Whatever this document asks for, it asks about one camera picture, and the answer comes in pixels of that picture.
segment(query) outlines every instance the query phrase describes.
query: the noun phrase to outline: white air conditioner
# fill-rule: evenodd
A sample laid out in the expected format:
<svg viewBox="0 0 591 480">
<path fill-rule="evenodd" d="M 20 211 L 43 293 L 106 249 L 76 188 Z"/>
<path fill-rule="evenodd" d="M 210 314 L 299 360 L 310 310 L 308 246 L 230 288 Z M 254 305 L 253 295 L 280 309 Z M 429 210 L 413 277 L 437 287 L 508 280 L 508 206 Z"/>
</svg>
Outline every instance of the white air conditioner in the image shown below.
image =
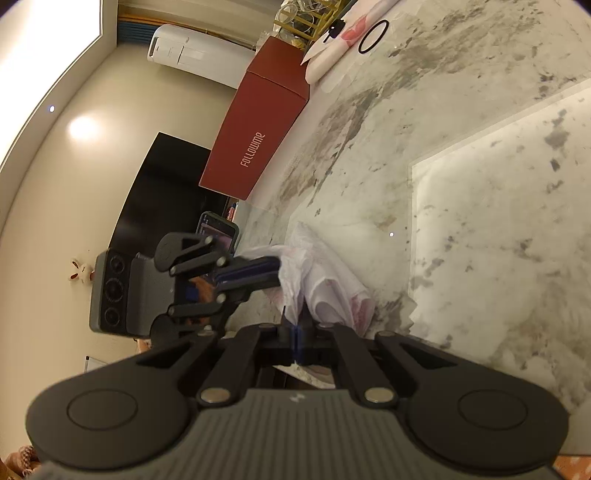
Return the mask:
<svg viewBox="0 0 591 480">
<path fill-rule="evenodd" d="M 255 52 L 221 38 L 176 25 L 162 25 L 150 42 L 148 60 L 238 88 Z"/>
</svg>

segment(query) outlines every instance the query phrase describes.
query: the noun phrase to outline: orange object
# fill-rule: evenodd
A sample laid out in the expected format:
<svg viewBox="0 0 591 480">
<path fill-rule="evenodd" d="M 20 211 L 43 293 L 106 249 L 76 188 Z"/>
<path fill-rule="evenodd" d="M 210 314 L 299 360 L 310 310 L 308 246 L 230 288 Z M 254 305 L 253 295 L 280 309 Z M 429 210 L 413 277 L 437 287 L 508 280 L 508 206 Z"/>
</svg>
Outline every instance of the orange object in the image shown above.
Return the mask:
<svg viewBox="0 0 591 480">
<path fill-rule="evenodd" d="M 566 480 L 590 480 L 591 456 L 559 456 L 554 469 Z"/>
</svg>

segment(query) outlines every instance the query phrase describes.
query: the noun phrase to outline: smartphone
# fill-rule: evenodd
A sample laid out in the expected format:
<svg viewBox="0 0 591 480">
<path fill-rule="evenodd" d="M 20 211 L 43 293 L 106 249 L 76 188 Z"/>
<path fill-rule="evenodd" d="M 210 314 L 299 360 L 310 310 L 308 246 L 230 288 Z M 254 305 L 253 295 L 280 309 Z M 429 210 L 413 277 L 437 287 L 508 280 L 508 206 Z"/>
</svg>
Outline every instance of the smartphone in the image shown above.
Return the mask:
<svg viewBox="0 0 591 480">
<path fill-rule="evenodd" d="M 235 223 L 213 212 L 203 212 L 199 218 L 199 227 L 196 233 L 206 236 L 213 235 L 228 253 L 233 253 L 239 229 Z"/>
</svg>

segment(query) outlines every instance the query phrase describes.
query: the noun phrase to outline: red box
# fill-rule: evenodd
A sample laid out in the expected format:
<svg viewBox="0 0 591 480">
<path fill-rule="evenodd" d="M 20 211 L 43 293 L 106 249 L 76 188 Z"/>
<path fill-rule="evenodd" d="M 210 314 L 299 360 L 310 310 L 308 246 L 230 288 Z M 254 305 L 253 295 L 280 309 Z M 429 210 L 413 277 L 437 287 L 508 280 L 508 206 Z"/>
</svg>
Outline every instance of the red box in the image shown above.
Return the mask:
<svg viewBox="0 0 591 480">
<path fill-rule="evenodd" d="M 310 97 L 304 53 L 269 37 L 246 69 L 199 185 L 246 200 Z"/>
</svg>

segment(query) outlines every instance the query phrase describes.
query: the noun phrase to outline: beige wall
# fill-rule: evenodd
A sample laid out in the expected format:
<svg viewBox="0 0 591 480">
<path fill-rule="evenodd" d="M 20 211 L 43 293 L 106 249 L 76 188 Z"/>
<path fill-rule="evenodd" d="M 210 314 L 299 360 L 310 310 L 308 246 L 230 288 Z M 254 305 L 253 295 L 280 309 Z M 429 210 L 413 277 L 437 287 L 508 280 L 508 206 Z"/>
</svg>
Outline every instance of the beige wall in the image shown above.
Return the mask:
<svg viewBox="0 0 591 480">
<path fill-rule="evenodd" d="M 70 283 L 70 257 L 107 248 L 159 131 L 211 148 L 234 90 L 146 61 L 124 45 L 60 115 L 37 153 L 0 238 L 0 456 L 27 443 L 25 412 L 50 384 L 115 361 L 130 339 L 92 333 L 90 287 Z M 75 125 L 78 139 L 72 137 Z"/>
</svg>

